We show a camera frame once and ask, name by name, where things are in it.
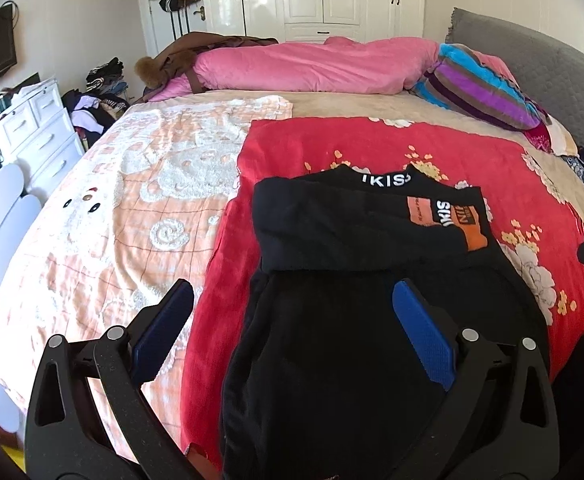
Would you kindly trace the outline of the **pink duvet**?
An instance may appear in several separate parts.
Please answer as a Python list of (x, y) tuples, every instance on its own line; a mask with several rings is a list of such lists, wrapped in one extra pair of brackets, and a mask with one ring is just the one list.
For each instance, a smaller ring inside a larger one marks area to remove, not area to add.
[(362, 44), (330, 37), (322, 44), (286, 41), (267, 47), (199, 54), (194, 72), (208, 90), (333, 92), (392, 96), (412, 88), (437, 57), (438, 44), (395, 37)]

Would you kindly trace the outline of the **peach patterned blanket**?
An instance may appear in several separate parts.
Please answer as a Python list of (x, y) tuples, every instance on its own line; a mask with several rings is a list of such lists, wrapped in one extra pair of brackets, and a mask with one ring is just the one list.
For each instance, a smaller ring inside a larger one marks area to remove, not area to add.
[(252, 94), (136, 105), (79, 159), (0, 285), (0, 384), (20, 411), (51, 336), (126, 325), (178, 278), (202, 292), (250, 125), (292, 112)]

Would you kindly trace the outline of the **white chest of drawers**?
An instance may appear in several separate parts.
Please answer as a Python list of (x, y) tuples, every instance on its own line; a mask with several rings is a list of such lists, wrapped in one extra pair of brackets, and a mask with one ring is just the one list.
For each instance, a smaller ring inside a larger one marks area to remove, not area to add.
[(63, 106), (58, 82), (51, 78), (27, 87), (0, 114), (0, 151), (18, 165), (28, 194), (45, 203), (85, 154), (70, 115)]

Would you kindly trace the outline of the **black garment with orange patch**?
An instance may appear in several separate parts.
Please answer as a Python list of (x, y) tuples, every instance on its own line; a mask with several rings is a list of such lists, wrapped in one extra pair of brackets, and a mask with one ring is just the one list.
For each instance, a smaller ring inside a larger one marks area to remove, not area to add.
[(502, 344), (547, 323), (478, 188), (345, 166), (255, 185), (260, 248), (222, 386), (227, 479), (385, 479), (444, 400), (392, 306), (410, 281)]

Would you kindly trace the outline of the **pile of clothes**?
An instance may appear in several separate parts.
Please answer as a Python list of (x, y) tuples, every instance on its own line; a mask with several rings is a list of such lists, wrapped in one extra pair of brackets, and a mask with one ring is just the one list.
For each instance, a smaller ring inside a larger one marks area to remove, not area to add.
[(65, 92), (61, 100), (75, 132), (88, 151), (129, 109), (124, 63), (119, 58), (90, 70), (85, 89)]

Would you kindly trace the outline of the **grey padded headboard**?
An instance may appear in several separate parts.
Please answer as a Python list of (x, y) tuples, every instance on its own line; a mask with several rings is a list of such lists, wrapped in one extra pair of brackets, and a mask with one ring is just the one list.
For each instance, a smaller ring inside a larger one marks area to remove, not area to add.
[(542, 32), (456, 8), (445, 41), (501, 58), (522, 91), (584, 146), (584, 53)]

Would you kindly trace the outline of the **brown fur-trimmed coat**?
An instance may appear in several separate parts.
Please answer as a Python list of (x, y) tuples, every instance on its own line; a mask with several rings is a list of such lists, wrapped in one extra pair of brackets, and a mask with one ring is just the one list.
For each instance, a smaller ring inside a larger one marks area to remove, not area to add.
[(145, 56), (135, 64), (135, 73), (144, 83), (143, 95), (137, 103), (147, 103), (178, 76), (185, 75), (193, 94), (207, 88), (194, 72), (199, 54), (220, 48), (267, 47), (278, 44), (276, 38), (224, 36), (214, 32), (189, 32), (166, 47), (155, 58)]

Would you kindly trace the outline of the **striped blue purple pillow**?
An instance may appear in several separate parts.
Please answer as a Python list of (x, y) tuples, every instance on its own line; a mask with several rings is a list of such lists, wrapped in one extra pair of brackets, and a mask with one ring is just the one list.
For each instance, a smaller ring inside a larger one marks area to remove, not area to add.
[(485, 55), (462, 44), (440, 44), (435, 63), (410, 90), (445, 110), (456, 110), (499, 128), (527, 132), (547, 125), (536, 104)]

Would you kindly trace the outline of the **red floral blanket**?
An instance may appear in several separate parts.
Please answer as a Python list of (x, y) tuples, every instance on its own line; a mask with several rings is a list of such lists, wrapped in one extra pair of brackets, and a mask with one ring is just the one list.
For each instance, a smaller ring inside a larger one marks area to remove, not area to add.
[(375, 117), (257, 120), (238, 157), (238, 194), (219, 221), (182, 374), (181, 442), (198, 446), (214, 466), (222, 462), (222, 378), (257, 266), (254, 185), (336, 168), (383, 186), (417, 176), (479, 188), (493, 234), (547, 323), (552, 374), (584, 334), (584, 266), (576, 256), (584, 240), (584, 183), (562, 158), (467, 119), (450, 126)]

